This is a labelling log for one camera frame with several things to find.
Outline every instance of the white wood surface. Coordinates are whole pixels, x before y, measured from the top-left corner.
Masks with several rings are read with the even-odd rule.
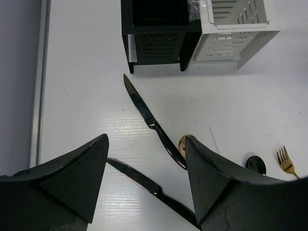
[[[259,155],[271,177],[294,180],[275,158],[286,146],[308,175],[308,2],[276,0],[277,35],[240,71],[231,67],[138,66],[128,77],[177,145],[192,134],[244,165]],[[188,174],[147,128],[123,83],[128,74],[120,1],[52,0],[39,163],[106,133],[109,157],[133,166],[193,210]],[[106,165],[89,231],[196,230]]]

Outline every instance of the metal edge strip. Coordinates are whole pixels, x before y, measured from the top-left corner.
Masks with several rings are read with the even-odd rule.
[[[30,146],[29,167],[35,167],[39,163],[40,124],[42,117],[42,105],[46,77],[46,60],[50,21],[51,0],[41,0],[41,16],[38,40],[38,62],[36,72],[36,84],[33,106],[33,121]]]

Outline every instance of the wall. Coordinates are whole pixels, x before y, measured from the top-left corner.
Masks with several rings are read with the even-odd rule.
[[[40,0],[0,0],[0,175],[28,168]]]

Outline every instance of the plastic bag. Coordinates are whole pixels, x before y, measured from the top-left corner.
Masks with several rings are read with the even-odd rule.
[[[202,0],[187,0],[189,10],[189,21],[200,19],[199,7],[205,7],[206,4]]]

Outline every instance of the black knife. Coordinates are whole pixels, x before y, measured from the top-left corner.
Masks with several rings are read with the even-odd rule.
[[[145,102],[143,101],[143,99],[138,94],[138,92],[136,91],[136,89],[134,88],[134,86],[132,85],[132,83],[125,74],[124,74],[124,84],[131,100],[133,101],[139,113],[143,117],[145,123],[148,125],[150,129],[154,129],[157,132],[161,142],[163,143],[164,147],[166,148],[170,156],[175,160],[175,162],[177,162],[178,165],[180,165],[183,169],[187,170],[185,159],[180,154],[176,146],[169,139],[164,130],[160,127],[159,123],[154,118],[149,108],[147,107],[147,105],[145,104]]]
[[[154,181],[147,178],[145,175],[135,170],[131,166],[124,164],[123,162],[118,161],[116,159],[107,158],[107,163],[109,163],[111,166],[113,166],[114,168],[122,172],[124,175],[130,178],[133,182],[143,187],[146,191],[150,192],[150,194],[156,196],[159,200],[161,200],[167,206],[169,206],[174,211],[176,211],[178,214],[180,214],[183,218],[189,221],[196,228],[198,228],[199,230],[202,230],[201,226],[197,224],[195,214],[189,208],[182,205],[180,202],[166,196],[163,193],[162,187],[160,187]]]

